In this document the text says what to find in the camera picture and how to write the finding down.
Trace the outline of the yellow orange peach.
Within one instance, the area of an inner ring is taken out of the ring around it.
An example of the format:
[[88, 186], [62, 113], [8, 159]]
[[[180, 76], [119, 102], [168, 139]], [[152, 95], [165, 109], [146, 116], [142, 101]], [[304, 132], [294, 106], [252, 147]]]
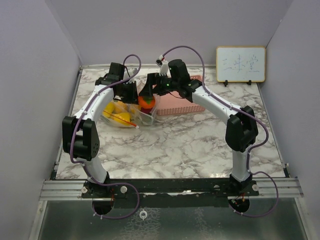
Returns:
[[114, 101], [114, 112], [116, 114], [126, 113], [128, 111], [128, 106], [122, 101]]

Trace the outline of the clear bag white zipper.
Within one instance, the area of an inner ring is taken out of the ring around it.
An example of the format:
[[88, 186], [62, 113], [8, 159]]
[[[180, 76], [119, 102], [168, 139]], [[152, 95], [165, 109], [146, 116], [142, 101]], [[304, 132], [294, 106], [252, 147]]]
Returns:
[[136, 103], [128, 103], [130, 119], [137, 125], [152, 125], [157, 100], [154, 96], [139, 96]]

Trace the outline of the orange persimmon green leaf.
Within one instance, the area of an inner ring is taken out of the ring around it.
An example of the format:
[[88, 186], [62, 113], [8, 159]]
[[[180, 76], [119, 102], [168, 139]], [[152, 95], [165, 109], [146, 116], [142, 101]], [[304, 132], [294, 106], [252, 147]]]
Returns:
[[154, 96], [139, 96], [138, 105], [143, 109], [152, 109], [156, 105]]

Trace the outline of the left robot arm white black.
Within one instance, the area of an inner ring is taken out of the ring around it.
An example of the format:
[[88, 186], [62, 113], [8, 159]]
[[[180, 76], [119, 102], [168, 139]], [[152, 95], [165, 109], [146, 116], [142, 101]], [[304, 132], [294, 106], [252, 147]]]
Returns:
[[84, 106], [74, 116], [62, 120], [63, 151], [69, 154], [72, 163], [82, 165], [88, 181], [94, 183], [94, 193], [101, 198], [110, 193], [111, 186], [109, 174], [98, 157], [97, 121], [116, 96], [127, 104], [138, 103], [137, 84], [130, 82], [137, 73], [128, 75], [125, 65], [111, 63], [108, 73], [95, 81], [94, 90]]

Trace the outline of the dark red fruit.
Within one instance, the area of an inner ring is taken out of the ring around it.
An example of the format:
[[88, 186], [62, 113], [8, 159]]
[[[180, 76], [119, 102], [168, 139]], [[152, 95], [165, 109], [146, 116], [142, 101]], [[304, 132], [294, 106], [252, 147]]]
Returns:
[[152, 108], [141, 108], [140, 111], [144, 114], [150, 114], [152, 112]]

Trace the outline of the yellow orange fruit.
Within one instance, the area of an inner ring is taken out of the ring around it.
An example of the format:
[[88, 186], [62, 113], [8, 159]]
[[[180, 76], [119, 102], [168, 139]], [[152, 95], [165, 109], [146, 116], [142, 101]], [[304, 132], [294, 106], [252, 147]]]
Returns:
[[115, 109], [115, 104], [112, 101], [104, 108], [102, 115], [105, 118], [110, 118], [110, 117], [112, 117], [112, 113], [113, 113], [114, 109]]

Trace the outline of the yellow bell pepper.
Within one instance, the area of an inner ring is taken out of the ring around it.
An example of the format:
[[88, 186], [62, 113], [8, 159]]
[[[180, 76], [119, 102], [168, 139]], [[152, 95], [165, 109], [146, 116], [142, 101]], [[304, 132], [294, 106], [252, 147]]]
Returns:
[[112, 116], [112, 119], [122, 125], [131, 124], [131, 115], [129, 112], [116, 113]]

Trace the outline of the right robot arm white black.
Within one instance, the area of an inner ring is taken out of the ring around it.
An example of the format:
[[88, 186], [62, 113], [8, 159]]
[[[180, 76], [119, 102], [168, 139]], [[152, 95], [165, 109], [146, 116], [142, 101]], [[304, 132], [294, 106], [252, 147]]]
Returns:
[[181, 59], [156, 60], [160, 70], [149, 73], [139, 97], [150, 99], [153, 95], [164, 96], [177, 92], [183, 99], [195, 103], [218, 117], [226, 125], [225, 141], [232, 149], [232, 172], [230, 191], [240, 196], [248, 189], [252, 179], [247, 166], [246, 154], [256, 141], [258, 127], [251, 107], [232, 106], [222, 97], [204, 88], [204, 82], [191, 78], [186, 64]]

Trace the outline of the clear bag red zipper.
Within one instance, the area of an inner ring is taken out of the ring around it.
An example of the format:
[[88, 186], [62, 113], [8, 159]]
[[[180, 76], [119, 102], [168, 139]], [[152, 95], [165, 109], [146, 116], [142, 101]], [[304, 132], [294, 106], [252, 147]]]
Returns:
[[103, 109], [101, 117], [111, 126], [119, 128], [139, 129], [132, 114], [129, 112], [127, 104], [122, 101], [112, 100]]

